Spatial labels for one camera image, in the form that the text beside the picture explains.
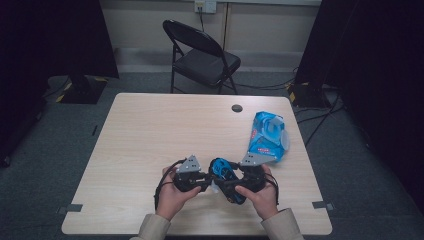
person's arm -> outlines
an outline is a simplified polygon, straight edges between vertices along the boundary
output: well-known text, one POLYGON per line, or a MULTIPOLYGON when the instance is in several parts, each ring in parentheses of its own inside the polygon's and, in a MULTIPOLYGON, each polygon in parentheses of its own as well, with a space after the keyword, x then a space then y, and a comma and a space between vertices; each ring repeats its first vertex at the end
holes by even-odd
POLYGON ((196 187, 188 192, 181 192, 172 183, 175 176, 173 169, 164 179, 162 189, 159 193, 159 203, 156 214, 147 214, 141 224, 138 237, 130 240, 163 240, 171 226, 171 219, 184 206, 185 202, 194 198, 199 192, 200 187, 196 187))
MULTIPOLYGON (((271 176, 268 166, 262 165, 262 168, 267 177, 271 176)), ((253 207, 263 220, 261 224, 271 240, 303 239, 292 210, 278 211, 276 191, 270 183, 267 182, 264 189, 256 193, 242 186, 236 186, 236 191, 252 201, 253 207)))

blue plastic package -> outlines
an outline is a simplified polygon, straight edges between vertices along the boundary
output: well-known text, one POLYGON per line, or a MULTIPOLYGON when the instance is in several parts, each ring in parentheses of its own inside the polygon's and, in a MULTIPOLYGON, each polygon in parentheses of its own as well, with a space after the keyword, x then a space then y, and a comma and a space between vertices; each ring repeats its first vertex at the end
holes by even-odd
POLYGON ((248 152, 275 157, 280 162, 289 149, 289 139, 284 129, 283 117, 258 112, 255 115, 248 152))

beige sleeve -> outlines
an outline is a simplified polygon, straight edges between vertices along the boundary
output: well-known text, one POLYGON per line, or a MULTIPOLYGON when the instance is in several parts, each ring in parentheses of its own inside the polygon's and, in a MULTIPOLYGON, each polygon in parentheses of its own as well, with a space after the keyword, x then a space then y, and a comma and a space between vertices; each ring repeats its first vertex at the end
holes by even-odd
POLYGON ((270 240, 303 240, 293 211, 288 208, 261 222, 270 240))
POLYGON ((141 224, 138 237, 133 237, 130 240, 163 240, 168 232, 171 222, 167 219, 156 215, 147 214, 141 224))

hand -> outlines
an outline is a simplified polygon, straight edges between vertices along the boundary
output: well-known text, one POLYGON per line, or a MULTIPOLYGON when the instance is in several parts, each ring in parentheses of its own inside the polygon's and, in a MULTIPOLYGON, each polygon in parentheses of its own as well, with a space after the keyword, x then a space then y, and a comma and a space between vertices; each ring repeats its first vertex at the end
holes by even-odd
MULTIPOLYGON (((165 174, 168 168, 164 168, 162 174, 165 174)), ((187 200, 195 197, 201 190, 200 186, 188 192, 178 190, 172 180, 175 176, 175 170, 176 168, 173 168, 163 181, 164 185, 160 191, 158 208, 156 209, 156 214, 168 221, 171 221, 175 214, 183 208, 187 200)))
MULTIPOLYGON (((267 165, 262 164, 262 168, 264 169, 265 174, 271 175, 271 170, 267 165)), ((276 202, 277 193, 271 183, 266 182, 265 187, 256 193, 242 186, 236 186, 235 189, 238 193, 252 201, 253 207, 256 209, 259 217, 263 220, 267 220, 278 213, 276 202)))

wooden table top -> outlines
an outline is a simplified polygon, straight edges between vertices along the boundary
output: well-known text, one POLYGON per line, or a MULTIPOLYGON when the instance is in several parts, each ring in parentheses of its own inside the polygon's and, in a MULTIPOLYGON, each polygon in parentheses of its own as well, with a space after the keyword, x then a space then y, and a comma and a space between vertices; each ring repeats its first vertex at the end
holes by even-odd
MULTIPOLYGON (((269 165, 280 189, 279 209, 292 208, 302 234, 327 235, 332 226, 291 104, 284 97, 118 94, 107 116, 72 204, 65 234, 136 235, 154 213, 153 195, 162 169, 194 154, 207 171, 216 157, 239 162, 256 112, 284 118, 290 149, 269 165), (232 106, 243 111, 236 113, 232 106)), ((172 220, 169 235, 266 235, 249 200, 229 203, 222 192, 188 201, 172 220)))

